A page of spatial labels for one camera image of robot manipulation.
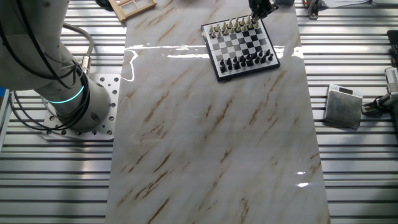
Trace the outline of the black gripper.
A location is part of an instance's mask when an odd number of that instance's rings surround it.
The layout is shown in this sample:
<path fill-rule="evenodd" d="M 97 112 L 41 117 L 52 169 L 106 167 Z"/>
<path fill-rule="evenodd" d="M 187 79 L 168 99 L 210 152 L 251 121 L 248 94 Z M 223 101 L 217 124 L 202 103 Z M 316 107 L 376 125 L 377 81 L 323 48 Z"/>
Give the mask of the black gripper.
<path fill-rule="evenodd" d="M 249 0 L 248 2 L 252 10 L 251 20 L 253 22 L 259 20 L 257 15 L 258 11 L 261 11 L 259 13 L 259 18 L 263 19 L 269 15 L 270 11 L 275 11 L 279 8 L 273 0 Z"/>

